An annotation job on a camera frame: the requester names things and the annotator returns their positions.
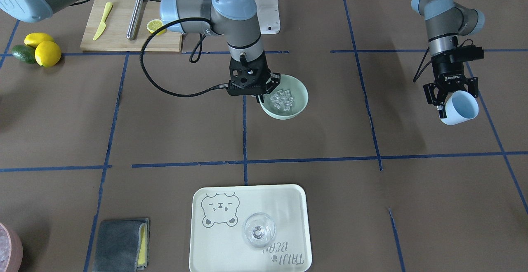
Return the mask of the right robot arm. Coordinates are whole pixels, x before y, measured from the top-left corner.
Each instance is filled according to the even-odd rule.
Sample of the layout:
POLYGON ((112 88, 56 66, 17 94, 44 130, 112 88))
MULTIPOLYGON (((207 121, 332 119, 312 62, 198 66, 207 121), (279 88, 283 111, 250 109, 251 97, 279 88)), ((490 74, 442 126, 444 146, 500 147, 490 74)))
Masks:
MULTIPOLYGON (((1 9, 18 20, 34 23, 81 0, 1 0, 1 9)), ((270 71, 262 33, 280 30, 278 0, 151 0, 160 2, 163 28, 177 33, 223 35, 231 55, 230 79, 211 90, 231 96, 252 95, 262 104, 279 86, 281 75, 270 71)))

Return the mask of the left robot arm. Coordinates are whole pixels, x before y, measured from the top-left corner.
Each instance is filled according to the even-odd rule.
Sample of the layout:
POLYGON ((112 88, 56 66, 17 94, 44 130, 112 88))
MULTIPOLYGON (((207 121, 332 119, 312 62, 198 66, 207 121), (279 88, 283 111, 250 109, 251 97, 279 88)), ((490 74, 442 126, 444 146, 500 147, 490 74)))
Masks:
POLYGON ((474 102, 478 97, 478 79, 466 78, 464 63, 483 59, 483 48, 473 43, 460 43, 460 36, 473 35, 485 24, 484 14, 476 9, 459 5, 454 0, 411 0, 412 9, 424 17, 430 61, 421 61, 413 78, 416 82, 428 66, 432 66, 434 81, 424 85, 427 103, 436 107, 439 118, 447 125, 474 118, 464 116, 448 105, 454 105, 456 92, 469 95, 474 102))

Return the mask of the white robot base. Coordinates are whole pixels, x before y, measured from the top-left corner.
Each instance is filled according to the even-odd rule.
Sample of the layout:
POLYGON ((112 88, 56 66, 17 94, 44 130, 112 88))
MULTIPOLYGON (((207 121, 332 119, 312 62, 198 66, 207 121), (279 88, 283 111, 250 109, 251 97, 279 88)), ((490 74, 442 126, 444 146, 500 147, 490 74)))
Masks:
POLYGON ((278 0, 255 0, 262 35, 278 34, 281 29, 278 0))

